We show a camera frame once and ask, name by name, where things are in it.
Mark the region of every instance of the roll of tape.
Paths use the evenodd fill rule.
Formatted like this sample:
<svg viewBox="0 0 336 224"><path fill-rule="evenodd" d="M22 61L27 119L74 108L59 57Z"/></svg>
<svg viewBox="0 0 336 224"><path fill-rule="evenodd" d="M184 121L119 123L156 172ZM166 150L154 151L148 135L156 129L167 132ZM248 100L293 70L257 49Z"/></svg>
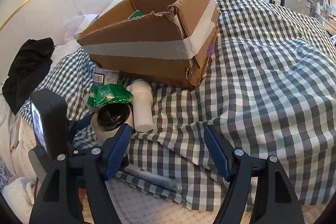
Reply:
<svg viewBox="0 0 336 224"><path fill-rule="evenodd" d="M132 128L134 128L133 114L132 114L132 109L130 105L128 105L128 108L129 108L129 116L127 117L125 123L127 123ZM97 136L98 142L102 144L103 142L105 142L106 139L115 136L119 127L115 128L114 130L106 131L105 128L101 127L98 124L97 116L98 116L97 112L92 116L91 127Z"/></svg>

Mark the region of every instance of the green plastic bag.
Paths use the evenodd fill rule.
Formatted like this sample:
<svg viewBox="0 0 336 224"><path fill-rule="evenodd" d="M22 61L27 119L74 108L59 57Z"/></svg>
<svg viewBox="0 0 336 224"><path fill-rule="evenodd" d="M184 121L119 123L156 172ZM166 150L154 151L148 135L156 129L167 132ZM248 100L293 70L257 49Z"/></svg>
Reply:
<svg viewBox="0 0 336 224"><path fill-rule="evenodd" d="M126 90L122 83L101 86L92 85L87 104L91 107L101 106L107 103L128 104L132 99L132 93Z"/></svg>

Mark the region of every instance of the metal screw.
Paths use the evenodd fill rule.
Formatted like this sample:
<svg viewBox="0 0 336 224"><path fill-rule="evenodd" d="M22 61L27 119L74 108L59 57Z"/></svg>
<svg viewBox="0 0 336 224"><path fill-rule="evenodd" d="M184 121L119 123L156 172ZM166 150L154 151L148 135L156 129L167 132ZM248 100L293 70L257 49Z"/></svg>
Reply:
<svg viewBox="0 0 336 224"><path fill-rule="evenodd" d="M244 151L241 150L241 149L236 149L236 150L235 150L235 154L236 154L237 156L242 156L242 155L244 155Z"/></svg>
<svg viewBox="0 0 336 224"><path fill-rule="evenodd" d="M57 156L57 159L58 159L59 161L64 160L64 159L65 159L65 155L64 155L64 154L58 155L58 156Z"/></svg>
<svg viewBox="0 0 336 224"><path fill-rule="evenodd" d="M270 160L271 162L277 162L277 161L278 161L278 158L277 158L276 156L270 156L270 157L269 157L269 160Z"/></svg>
<svg viewBox="0 0 336 224"><path fill-rule="evenodd" d="M98 155L100 153L100 149L99 148L94 148L91 150L91 153L94 155Z"/></svg>

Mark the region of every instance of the phone screen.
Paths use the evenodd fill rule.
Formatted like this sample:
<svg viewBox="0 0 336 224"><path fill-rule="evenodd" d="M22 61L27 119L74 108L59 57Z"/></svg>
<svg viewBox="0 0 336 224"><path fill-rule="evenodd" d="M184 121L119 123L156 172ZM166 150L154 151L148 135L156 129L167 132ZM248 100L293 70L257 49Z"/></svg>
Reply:
<svg viewBox="0 0 336 224"><path fill-rule="evenodd" d="M44 138L41 114L32 102L31 102L31 114L33 116L33 128L34 128L35 136L38 139L40 145L43 146L44 150L48 153L47 145L45 143L45 138Z"/></svg>

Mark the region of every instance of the white tape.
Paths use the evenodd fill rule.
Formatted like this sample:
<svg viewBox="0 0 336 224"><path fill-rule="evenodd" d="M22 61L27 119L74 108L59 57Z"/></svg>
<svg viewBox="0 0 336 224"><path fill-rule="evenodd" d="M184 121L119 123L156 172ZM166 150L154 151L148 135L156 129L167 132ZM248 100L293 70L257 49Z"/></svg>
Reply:
<svg viewBox="0 0 336 224"><path fill-rule="evenodd" d="M145 57L157 59L191 59L201 49L215 24L211 21L216 1L210 0L194 32L183 40L163 42L117 42L83 46L88 54Z"/></svg>

